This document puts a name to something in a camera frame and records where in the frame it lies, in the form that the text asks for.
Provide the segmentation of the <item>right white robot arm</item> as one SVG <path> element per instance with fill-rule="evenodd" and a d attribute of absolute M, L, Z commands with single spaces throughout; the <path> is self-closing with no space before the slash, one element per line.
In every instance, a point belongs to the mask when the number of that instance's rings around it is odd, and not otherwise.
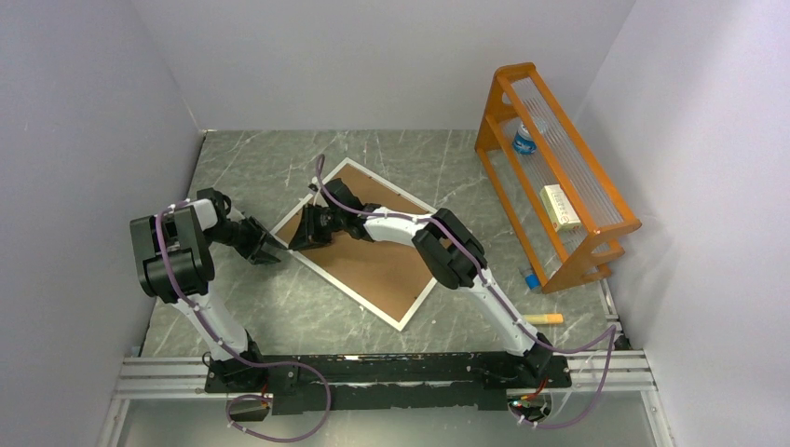
<path fill-rule="evenodd" d="M 504 351 L 514 358 L 515 380 L 535 386 L 548 373 L 552 347 L 544 334 L 527 322 L 497 284 L 479 240 L 448 209 L 414 214 L 368 204 L 362 210 L 345 205 L 305 205 L 288 243 L 291 251 L 329 246 L 334 234 L 357 240 L 391 242 L 411 247 L 429 272 L 449 290 L 466 291 L 497 331 Z"/>

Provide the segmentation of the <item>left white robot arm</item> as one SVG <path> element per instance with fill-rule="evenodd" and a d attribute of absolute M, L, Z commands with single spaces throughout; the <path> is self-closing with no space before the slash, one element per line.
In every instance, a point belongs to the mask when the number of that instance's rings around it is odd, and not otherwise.
<path fill-rule="evenodd" d="M 266 365 L 249 333 L 211 292 L 211 244 L 230 247 L 252 265 L 275 264 L 285 246 L 257 219 L 213 188 L 129 223 L 137 278 L 145 294 L 182 312 L 210 349 L 212 364 L 244 391 L 258 389 Z"/>

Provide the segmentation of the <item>blue capped tube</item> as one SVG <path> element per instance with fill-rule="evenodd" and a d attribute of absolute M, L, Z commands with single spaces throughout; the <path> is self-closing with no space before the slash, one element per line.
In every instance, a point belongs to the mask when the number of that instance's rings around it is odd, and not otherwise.
<path fill-rule="evenodd" d="M 532 267 L 522 268 L 520 274 L 524 278 L 524 283 L 530 291 L 540 287 L 539 278 Z"/>

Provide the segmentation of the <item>blue white can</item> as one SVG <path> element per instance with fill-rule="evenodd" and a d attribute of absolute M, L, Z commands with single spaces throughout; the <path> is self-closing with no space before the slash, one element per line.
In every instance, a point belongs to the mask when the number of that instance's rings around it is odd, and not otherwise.
<path fill-rule="evenodd" d="M 524 123 L 520 123 L 514 133 L 512 149 L 520 155 L 531 155 L 537 151 L 537 144 L 529 134 Z"/>

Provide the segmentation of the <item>yellow stick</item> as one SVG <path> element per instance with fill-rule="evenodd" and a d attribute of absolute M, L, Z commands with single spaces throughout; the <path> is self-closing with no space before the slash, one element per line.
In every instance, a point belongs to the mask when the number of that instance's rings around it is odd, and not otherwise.
<path fill-rule="evenodd" d="M 565 322 L 559 313 L 523 315 L 523 319 L 532 325 L 560 325 Z"/>

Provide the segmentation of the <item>orange wooden shelf rack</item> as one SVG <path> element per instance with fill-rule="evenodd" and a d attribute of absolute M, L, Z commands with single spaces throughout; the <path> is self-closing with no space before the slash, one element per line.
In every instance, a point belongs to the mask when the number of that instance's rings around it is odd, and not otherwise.
<path fill-rule="evenodd" d="M 531 155 L 511 146 L 520 123 L 537 144 Z M 545 292 L 608 278 L 640 220 L 583 140 L 534 63 L 496 69 L 474 150 Z M 559 184 L 581 228 L 555 232 L 539 192 Z"/>

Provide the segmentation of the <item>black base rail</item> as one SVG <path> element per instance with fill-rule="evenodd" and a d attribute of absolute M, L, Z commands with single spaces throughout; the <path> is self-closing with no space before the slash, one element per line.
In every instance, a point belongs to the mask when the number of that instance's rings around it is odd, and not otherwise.
<path fill-rule="evenodd" d="M 568 388 L 568 361 L 554 356 L 535 376 L 503 351 L 365 355 L 260 356 L 263 369 L 222 372 L 207 362 L 209 394 L 272 397 L 275 415 L 393 408 L 503 409 L 510 393 Z"/>

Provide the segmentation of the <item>aluminium extrusion rail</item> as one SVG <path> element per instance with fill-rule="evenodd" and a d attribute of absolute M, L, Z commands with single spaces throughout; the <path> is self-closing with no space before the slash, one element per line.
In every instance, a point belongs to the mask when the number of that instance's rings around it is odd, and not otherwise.
<path fill-rule="evenodd" d="M 560 404 L 584 393 L 634 393 L 644 407 L 650 434 L 659 446 L 674 445 L 674 437 L 664 416 L 658 386 L 647 361 L 639 350 L 612 353 L 585 351 L 563 356 L 568 361 L 572 384 L 568 388 L 539 386 L 518 389 L 507 399 L 535 393 L 547 400 L 553 416 Z M 200 358 L 130 358 L 122 363 L 111 407 L 103 424 L 99 444 L 117 446 L 131 403 L 135 400 L 219 400 L 224 402 L 245 394 L 209 394 L 204 386 L 209 372 Z M 272 401 L 268 393 L 255 394 Z"/>

